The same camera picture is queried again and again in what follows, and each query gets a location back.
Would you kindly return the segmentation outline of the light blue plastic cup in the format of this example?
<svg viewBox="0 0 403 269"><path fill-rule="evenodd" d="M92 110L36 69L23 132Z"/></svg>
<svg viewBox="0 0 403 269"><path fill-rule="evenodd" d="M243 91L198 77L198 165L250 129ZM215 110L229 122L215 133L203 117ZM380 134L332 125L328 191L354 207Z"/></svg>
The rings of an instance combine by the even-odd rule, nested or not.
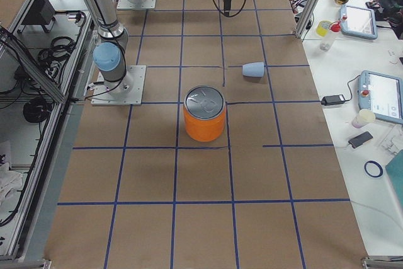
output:
<svg viewBox="0 0 403 269"><path fill-rule="evenodd" d="M264 76L264 63L252 62L242 66L242 75L245 77L263 77Z"/></svg>

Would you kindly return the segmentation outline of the white paper cup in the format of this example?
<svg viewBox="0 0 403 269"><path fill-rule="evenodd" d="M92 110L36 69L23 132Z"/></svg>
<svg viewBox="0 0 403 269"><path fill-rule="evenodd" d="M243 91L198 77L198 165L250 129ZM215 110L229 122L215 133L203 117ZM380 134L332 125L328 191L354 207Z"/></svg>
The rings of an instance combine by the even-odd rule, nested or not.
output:
<svg viewBox="0 0 403 269"><path fill-rule="evenodd" d="M351 124L354 128L360 129L369 123L373 123L376 119L375 114L368 109L361 109L358 114L354 117Z"/></svg>

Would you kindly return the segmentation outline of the orange can with grey lid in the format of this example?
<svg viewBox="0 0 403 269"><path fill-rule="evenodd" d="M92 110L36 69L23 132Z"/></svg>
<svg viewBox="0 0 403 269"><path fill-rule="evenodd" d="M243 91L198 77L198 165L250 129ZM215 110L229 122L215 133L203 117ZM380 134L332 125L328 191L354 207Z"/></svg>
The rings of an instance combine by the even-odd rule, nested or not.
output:
<svg viewBox="0 0 403 269"><path fill-rule="evenodd" d="M191 88L183 105L186 133L199 142L211 142L224 131L226 114L222 93L211 86Z"/></svg>

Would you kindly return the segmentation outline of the black power adapter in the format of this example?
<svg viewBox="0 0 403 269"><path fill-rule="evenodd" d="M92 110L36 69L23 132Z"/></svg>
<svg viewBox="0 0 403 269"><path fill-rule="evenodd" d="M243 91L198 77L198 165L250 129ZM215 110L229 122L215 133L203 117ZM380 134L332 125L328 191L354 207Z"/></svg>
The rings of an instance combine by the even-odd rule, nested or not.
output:
<svg viewBox="0 0 403 269"><path fill-rule="evenodd" d="M321 99L321 105L324 106L342 105L345 102L346 99L343 94L327 95Z"/></svg>

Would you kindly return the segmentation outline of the squeeze bottle with red cap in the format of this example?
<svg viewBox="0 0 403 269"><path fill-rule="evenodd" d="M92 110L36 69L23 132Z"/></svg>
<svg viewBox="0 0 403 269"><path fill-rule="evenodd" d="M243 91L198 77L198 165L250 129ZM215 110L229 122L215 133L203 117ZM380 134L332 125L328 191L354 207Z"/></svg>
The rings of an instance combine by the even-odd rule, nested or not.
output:
<svg viewBox="0 0 403 269"><path fill-rule="evenodd" d="M333 45L335 39L339 36L341 32L341 22L335 21L329 25L327 33L321 40L319 48L323 51L328 51Z"/></svg>

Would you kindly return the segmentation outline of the yellow tape roll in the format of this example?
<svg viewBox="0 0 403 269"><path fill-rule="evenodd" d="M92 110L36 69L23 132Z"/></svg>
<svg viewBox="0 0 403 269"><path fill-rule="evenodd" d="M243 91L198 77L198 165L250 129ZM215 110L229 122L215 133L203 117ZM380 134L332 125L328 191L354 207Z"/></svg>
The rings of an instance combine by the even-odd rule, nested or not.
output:
<svg viewBox="0 0 403 269"><path fill-rule="evenodd" d="M318 34L320 37L325 37L331 24L332 22L328 20L320 21L315 29L316 34Z"/></svg>

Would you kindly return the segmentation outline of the black smartphone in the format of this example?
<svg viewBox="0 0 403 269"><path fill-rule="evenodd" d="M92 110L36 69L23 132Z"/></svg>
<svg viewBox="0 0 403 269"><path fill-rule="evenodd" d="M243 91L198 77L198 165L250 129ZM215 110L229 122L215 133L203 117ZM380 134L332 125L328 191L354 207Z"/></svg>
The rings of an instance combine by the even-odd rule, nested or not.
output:
<svg viewBox="0 0 403 269"><path fill-rule="evenodd" d="M353 148L356 149L360 146L362 146L364 143L370 141L373 139L373 136L371 133L368 131L361 133L360 135L357 135L353 138L350 138L348 140L348 144Z"/></svg>

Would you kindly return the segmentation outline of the teach pendant with red button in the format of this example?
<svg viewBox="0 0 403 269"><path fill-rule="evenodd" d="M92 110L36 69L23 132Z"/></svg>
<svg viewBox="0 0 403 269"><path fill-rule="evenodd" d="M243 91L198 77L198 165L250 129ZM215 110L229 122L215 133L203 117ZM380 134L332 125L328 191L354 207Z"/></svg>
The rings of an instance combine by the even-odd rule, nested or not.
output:
<svg viewBox="0 0 403 269"><path fill-rule="evenodd" d="M402 125L402 79L364 70L358 78L358 106L379 120Z"/></svg>

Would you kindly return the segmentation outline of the teach pendant near yellow tape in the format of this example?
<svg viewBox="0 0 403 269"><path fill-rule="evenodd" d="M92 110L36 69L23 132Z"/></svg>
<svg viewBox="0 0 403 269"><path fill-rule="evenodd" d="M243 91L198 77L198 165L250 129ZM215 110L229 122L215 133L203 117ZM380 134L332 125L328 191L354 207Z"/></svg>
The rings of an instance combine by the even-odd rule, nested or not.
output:
<svg viewBox="0 0 403 269"><path fill-rule="evenodd" d="M343 34L375 40L378 38L375 13L372 9L342 5L339 10Z"/></svg>

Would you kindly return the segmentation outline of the white crumpled cloth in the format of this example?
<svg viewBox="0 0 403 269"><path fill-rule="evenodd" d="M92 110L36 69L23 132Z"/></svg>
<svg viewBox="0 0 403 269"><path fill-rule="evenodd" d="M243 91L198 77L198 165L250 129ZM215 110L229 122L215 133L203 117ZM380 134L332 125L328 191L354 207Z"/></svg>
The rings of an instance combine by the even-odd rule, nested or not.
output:
<svg viewBox="0 0 403 269"><path fill-rule="evenodd" d="M1 142L1 212L9 211L14 196L23 187L23 174L13 170L11 143Z"/></svg>

